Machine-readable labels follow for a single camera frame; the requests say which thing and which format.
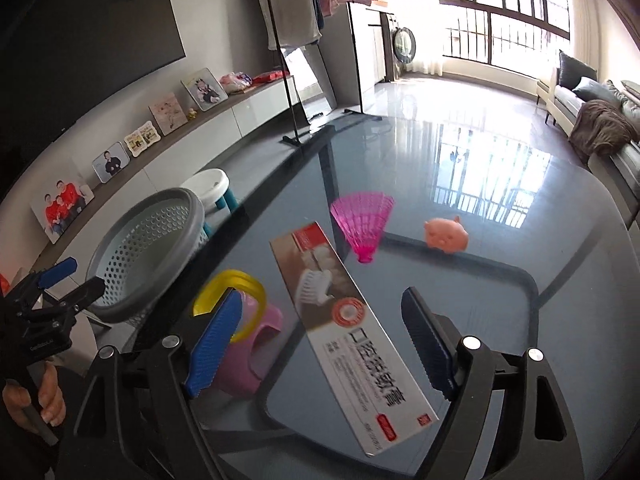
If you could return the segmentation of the red white toothpaste box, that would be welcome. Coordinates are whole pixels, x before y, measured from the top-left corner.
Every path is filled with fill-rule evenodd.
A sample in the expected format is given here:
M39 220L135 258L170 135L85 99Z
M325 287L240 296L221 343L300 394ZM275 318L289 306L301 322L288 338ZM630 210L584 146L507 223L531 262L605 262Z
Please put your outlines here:
M364 454L438 421L341 258L314 222L270 242L295 311Z

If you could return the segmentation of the orange pig toy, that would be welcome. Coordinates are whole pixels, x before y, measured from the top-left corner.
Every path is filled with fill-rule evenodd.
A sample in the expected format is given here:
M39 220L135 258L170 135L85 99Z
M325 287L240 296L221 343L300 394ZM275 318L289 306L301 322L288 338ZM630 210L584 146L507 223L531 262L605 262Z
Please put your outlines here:
M469 245L469 233L462 226L459 216L428 220L424 223L424 237L429 248L445 254L464 252Z

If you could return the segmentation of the pink plastic shuttlecock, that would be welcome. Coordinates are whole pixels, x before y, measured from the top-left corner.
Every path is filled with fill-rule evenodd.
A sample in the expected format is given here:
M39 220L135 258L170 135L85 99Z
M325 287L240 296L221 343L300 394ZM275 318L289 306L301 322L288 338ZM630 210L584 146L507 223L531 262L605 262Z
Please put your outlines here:
M360 263L373 261L394 205L383 192L352 193L331 204L332 217Z

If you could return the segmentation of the grey perforated trash basket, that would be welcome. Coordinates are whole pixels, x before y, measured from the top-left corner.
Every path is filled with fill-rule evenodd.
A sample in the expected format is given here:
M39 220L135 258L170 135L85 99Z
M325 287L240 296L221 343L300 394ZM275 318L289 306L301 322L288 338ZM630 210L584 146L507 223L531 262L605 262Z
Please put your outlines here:
M137 203L104 235L86 278L104 293L88 310L105 323L139 325L208 236L202 202L187 188L168 188Z

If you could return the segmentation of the framed portrait photo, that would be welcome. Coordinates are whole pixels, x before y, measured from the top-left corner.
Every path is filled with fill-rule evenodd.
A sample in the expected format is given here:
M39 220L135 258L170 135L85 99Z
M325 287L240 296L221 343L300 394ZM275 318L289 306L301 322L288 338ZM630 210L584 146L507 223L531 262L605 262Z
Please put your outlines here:
M99 155L92 168L101 183L106 183L130 163L130 156L122 142L116 142Z

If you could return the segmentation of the white round stool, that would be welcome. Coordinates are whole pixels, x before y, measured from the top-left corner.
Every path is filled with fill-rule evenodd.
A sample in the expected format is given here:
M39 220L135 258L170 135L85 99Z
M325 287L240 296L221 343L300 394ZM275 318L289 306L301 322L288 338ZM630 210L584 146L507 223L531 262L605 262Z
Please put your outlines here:
M181 185L192 191L201 201L206 214L228 209L233 212L239 207L232 192L230 179L222 169L207 169L194 174Z

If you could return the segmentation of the pink picture canvas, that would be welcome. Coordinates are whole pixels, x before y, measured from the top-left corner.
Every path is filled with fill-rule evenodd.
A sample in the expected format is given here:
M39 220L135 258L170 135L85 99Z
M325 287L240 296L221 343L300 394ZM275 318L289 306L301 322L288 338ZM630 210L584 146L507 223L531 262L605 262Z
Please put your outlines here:
M188 122L176 96L170 92L149 106L163 136L168 136Z

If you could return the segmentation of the child photo canvas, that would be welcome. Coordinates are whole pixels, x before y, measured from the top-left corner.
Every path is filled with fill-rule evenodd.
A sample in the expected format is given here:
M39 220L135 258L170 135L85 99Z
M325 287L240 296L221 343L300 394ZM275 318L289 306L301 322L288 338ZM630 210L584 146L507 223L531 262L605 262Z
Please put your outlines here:
M227 92L208 68L186 76L181 82L202 112L207 112L228 99Z

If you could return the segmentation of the pink plastic bag bundle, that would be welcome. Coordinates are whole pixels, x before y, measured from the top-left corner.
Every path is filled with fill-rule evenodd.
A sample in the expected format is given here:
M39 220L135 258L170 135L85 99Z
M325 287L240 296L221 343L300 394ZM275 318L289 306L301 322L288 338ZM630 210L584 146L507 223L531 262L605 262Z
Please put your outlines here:
M246 73L228 73L219 78L221 87L227 94L243 93L253 85L253 78Z

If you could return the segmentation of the red package on cabinet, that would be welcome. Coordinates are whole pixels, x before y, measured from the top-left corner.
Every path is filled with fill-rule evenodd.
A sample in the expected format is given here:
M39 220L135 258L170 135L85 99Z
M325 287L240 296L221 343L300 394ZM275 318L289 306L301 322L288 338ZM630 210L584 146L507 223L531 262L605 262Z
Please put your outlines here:
M252 85L254 87L261 86L262 84L271 84L273 81L278 81L288 76L287 70L270 70L269 72L261 73L252 78Z

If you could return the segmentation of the grey sofa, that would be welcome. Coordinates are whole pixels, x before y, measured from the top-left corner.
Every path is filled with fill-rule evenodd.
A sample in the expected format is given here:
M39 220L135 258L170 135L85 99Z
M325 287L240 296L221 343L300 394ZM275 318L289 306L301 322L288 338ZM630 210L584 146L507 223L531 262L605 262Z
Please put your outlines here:
M594 68L563 51L551 79L537 82L544 120L566 134L628 228L639 222L639 99L630 89L629 81L597 81Z

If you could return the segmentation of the dark grey cushion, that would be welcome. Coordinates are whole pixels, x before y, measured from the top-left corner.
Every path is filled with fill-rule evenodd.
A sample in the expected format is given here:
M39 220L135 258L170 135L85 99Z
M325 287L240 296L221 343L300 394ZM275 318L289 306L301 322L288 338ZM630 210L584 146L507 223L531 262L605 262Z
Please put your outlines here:
M563 88L573 90L580 84L584 77L597 80L598 73L589 65L559 50L559 67L556 83Z

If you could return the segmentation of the grey hanging towel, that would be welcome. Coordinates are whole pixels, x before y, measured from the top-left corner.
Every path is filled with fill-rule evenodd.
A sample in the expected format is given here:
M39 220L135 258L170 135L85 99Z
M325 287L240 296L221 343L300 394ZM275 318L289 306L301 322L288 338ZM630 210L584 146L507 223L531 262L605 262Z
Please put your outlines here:
M272 23L281 48L300 48L322 37L314 0L258 0L268 35L268 49L277 49Z

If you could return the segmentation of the scalloped white photo frame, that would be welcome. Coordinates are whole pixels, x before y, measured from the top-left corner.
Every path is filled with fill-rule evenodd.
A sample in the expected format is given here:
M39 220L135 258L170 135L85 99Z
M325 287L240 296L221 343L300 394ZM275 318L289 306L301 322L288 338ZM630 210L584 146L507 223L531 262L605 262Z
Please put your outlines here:
M134 158L137 158L142 152L153 144L160 142L160 140L162 140L162 137L150 120L124 137L126 148Z

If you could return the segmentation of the black wall television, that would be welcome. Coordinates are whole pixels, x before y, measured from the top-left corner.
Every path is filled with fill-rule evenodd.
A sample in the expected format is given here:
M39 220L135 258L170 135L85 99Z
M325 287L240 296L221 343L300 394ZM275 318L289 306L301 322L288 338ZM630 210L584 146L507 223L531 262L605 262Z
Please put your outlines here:
M37 0L1 51L1 184L98 104L183 58L170 0Z

